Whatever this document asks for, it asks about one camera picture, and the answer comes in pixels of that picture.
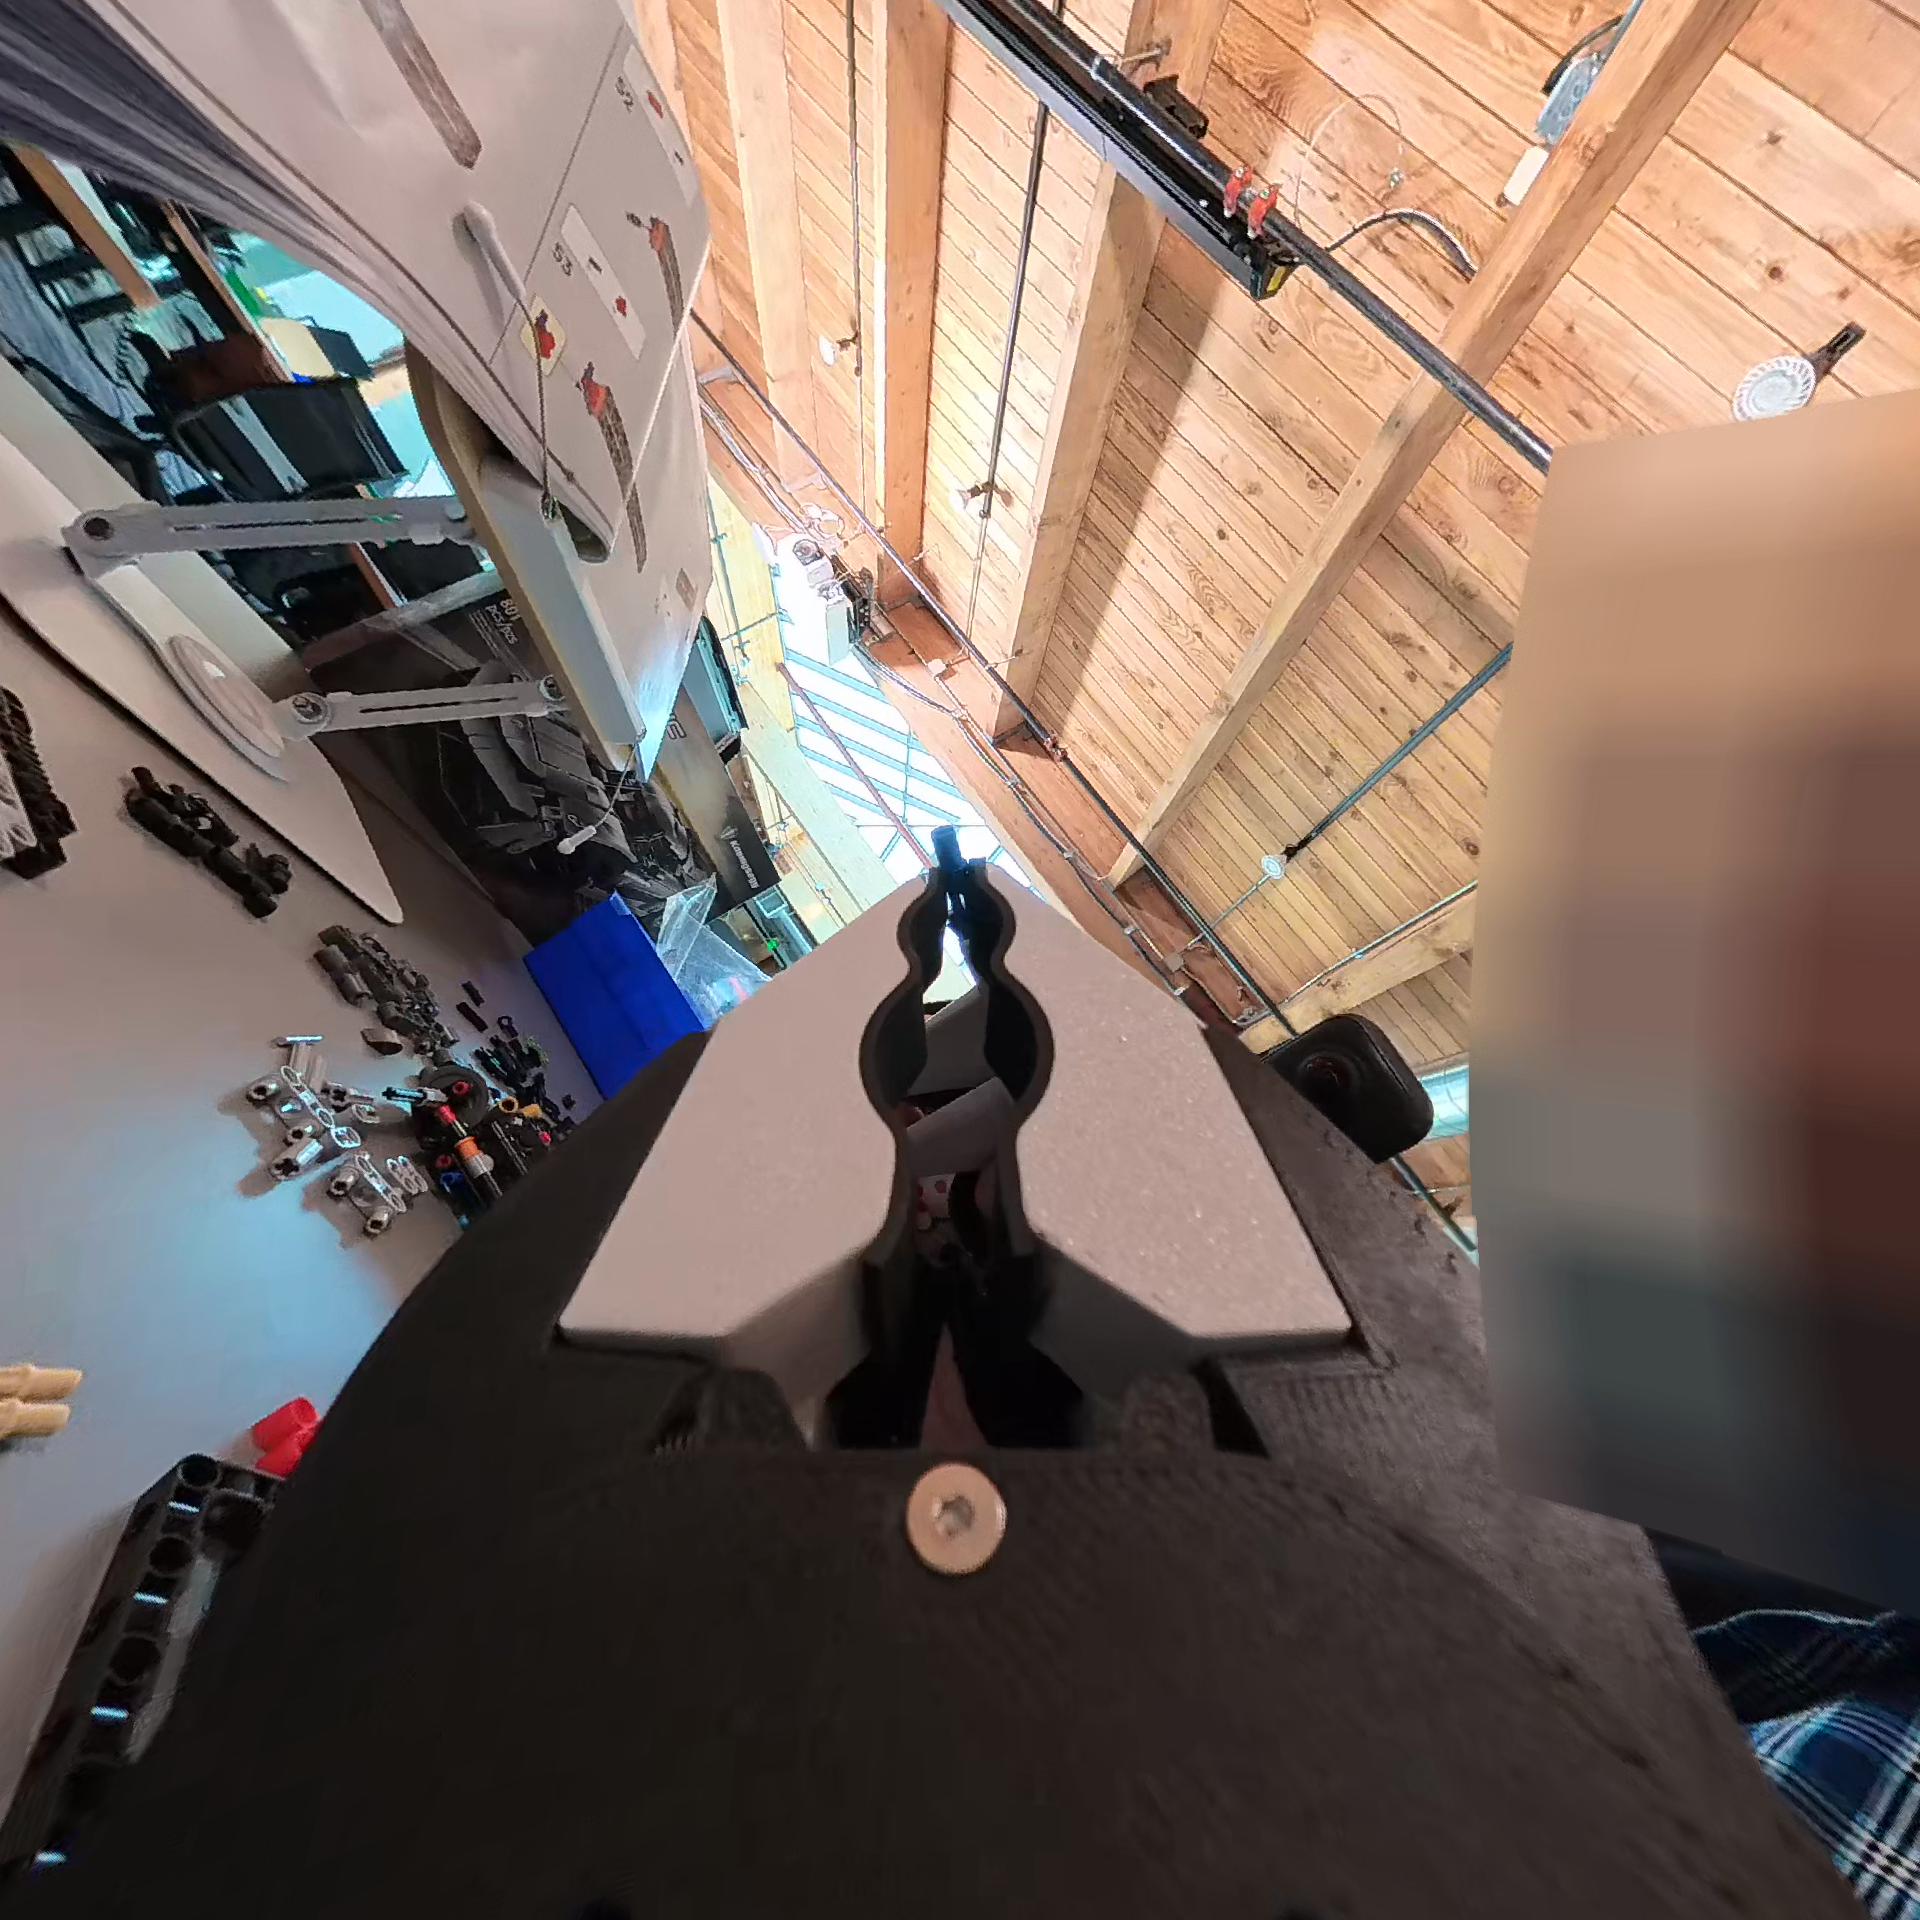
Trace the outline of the plain blue storage bin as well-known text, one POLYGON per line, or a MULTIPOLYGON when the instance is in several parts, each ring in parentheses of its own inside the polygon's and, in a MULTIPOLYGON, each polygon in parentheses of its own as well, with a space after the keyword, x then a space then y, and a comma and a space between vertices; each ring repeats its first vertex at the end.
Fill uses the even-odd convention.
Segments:
POLYGON ((587 908, 524 958, 598 1098, 614 1098, 706 1023, 621 895, 587 908))

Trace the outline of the round ceiling fixture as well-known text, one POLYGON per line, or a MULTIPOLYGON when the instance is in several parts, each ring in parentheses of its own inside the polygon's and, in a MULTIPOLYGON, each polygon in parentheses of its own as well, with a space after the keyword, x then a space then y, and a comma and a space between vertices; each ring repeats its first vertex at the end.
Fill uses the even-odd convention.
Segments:
POLYGON ((1863 339, 1866 327, 1846 322, 1822 348, 1786 353, 1756 363, 1734 387, 1732 419, 1741 422, 1766 420, 1807 407, 1818 387, 1863 339))

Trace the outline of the clear plastic bag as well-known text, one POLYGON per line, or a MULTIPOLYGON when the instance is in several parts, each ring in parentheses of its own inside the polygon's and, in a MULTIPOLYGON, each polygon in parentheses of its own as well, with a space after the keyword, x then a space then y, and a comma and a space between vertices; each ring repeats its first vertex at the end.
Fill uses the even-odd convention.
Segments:
POLYGON ((713 875, 665 899, 655 933, 661 962, 702 1028, 713 1028, 749 1002, 769 979, 724 927, 711 923, 716 899, 713 875))

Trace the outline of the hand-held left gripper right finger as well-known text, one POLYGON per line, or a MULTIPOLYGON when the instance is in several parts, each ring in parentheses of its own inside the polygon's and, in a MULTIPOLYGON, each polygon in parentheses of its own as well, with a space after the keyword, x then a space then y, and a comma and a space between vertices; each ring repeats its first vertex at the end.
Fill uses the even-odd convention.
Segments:
POLYGON ((951 1391, 997 1449, 1214 1359, 1354 1337, 1202 1026, 1066 916, 951 865, 951 1391))

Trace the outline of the pile of light grey connectors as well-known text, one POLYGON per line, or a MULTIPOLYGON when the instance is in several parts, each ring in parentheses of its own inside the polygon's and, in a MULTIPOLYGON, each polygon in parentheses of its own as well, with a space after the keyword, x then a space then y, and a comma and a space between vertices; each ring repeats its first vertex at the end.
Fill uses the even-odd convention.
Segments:
POLYGON ((419 1098, 334 1079, 321 1045, 321 1036, 277 1037, 277 1065, 246 1087, 252 1111, 277 1131, 266 1171, 277 1185, 313 1185, 375 1239, 439 1196, 417 1156, 419 1098))

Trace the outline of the multicoloured lego vehicle assembly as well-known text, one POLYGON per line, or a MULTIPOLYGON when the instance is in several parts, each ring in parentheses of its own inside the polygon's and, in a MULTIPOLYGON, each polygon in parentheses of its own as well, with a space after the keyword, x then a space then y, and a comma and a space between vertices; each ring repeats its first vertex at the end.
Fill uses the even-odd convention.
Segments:
POLYGON ((487 1063, 442 1058, 382 1098, 406 1116, 429 1190, 467 1230, 541 1166, 580 1123, 543 1079, 499 1083, 487 1063))

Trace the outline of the bright window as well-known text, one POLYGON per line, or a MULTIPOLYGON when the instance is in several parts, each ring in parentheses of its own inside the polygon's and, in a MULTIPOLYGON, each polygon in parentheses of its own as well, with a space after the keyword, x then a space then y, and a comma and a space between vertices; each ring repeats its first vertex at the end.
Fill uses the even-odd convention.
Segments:
POLYGON ((818 620, 781 607, 777 630, 777 674, 798 749, 882 868, 907 879, 932 852, 932 834, 954 828, 967 857, 1029 885, 1026 866, 901 718, 891 684, 861 660, 829 659, 818 620))

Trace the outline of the metal junction box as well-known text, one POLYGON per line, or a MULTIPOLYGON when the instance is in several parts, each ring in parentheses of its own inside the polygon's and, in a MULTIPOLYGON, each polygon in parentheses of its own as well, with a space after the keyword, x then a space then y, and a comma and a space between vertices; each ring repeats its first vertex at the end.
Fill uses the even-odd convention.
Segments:
POLYGON ((1572 46, 1565 47, 1564 55, 1559 55, 1543 84, 1541 121, 1545 121, 1554 113, 1572 114, 1578 103, 1586 97, 1586 92, 1593 86, 1593 79, 1612 57, 1617 37, 1621 34, 1623 25, 1631 21, 1637 10, 1639 3, 1629 5, 1623 13, 1604 19, 1599 25, 1590 28, 1578 42, 1572 42, 1572 46))

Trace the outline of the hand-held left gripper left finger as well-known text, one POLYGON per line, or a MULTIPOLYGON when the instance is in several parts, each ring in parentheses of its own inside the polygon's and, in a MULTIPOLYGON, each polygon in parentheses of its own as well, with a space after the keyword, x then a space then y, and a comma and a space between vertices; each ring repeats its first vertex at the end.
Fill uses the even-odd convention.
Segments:
POLYGON ((722 1015, 561 1310, 574 1348, 769 1375, 807 1431, 876 1343, 866 1270, 910 1219, 949 895, 926 870, 722 1015))

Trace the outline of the cluttered storage shelf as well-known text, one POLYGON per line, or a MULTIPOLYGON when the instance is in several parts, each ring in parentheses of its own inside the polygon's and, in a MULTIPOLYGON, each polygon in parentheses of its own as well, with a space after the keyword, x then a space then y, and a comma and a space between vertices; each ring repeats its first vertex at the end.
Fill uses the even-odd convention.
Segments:
POLYGON ((5 141, 2 275, 7 375, 134 499, 451 493, 398 324, 252 231, 5 141))

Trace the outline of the black lego set box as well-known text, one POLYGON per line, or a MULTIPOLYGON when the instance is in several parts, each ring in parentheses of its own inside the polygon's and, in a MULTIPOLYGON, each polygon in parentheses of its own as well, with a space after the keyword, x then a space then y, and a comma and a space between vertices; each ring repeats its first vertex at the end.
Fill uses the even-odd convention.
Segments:
MULTIPOLYGON (((563 714, 406 725, 375 745, 533 943, 612 895, 659 930, 665 900, 705 879, 721 916, 773 894, 780 874, 739 782, 746 716, 713 644, 702 618, 636 773, 626 753, 601 759, 563 714)), ((299 659, 325 693, 453 693, 534 674, 531 636, 491 574, 308 641, 299 659)))

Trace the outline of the black lego frame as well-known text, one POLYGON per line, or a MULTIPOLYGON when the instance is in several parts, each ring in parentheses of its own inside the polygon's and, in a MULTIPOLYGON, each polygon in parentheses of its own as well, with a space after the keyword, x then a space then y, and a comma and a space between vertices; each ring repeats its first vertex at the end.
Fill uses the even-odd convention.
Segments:
POLYGON ((134 1502, 7 1803, 5 1890, 68 1865, 153 1746, 210 1604, 282 1486, 191 1454, 134 1502))
POLYGON ((35 879, 65 865, 65 841, 77 825, 41 763, 31 719, 12 687, 2 687, 2 748, 7 748, 18 786, 38 830, 38 850, 7 866, 2 865, 2 868, 17 877, 35 879))

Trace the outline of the metal conduit pipe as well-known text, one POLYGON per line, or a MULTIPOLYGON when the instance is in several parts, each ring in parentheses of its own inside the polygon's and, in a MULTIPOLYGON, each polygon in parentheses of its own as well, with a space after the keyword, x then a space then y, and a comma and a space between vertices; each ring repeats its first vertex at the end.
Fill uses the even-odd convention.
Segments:
POLYGON ((1461 687, 1457 687, 1437 709, 1433 709, 1419 726, 1414 726, 1390 754, 1385 754, 1355 786, 1343 794, 1329 812, 1305 828, 1293 841, 1284 844, 1274 855, 1265 855, 1261 870, 1223 913, 1205 923, 1199 933, 1193 937, 1190 943, 1202 943, 1217 937, 1217 933, 1231 918, 1238 910, 1243 910, 1251 900, 1255 900, 1261 889, 1290 870, 1290 865, 1297 862, 1307 847, 1313 847, 1329 830, 1341 823, 1349 814, 1355 812, 1366 798, 1371 798, 1385 780, 1390 780, 1406 762, 1414 757, 1429 740, 1433 740, 1442 726, 1447 726, 1457 716, 1461 716, 1483 691, 1489 691, 1501 671, 1511 665, 1515 654, 1515 644, 1509 642, 1497 650, 1490 660, 1475 671, 1461 687))

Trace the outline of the white book stand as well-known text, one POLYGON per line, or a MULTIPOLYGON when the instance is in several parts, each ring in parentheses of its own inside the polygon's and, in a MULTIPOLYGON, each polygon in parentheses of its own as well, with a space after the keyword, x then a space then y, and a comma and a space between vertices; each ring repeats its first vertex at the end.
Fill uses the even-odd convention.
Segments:
POLYGON ((252 669, 267 626, 202 554, 239 534, 267 543, 346 537, 348 505, 167 510, 131 491, 12 363, 2 383, 7 610, 348 895, 399 926, 393 882, 321 743, 371 729, 565 718, 571 681, 302 691, 271 701, 252 669))

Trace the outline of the pile of black connectors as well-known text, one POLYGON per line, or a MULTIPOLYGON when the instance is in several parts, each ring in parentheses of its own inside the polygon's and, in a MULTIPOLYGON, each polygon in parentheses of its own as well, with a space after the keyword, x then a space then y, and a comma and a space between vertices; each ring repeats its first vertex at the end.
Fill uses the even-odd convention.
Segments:
POLYGON ((254 918, 278 913, 294 877, 293 860, 238 830, 202 794, 167 785, 146 765, 129 771, 126 815, 155 844, 215 877, 254 918))

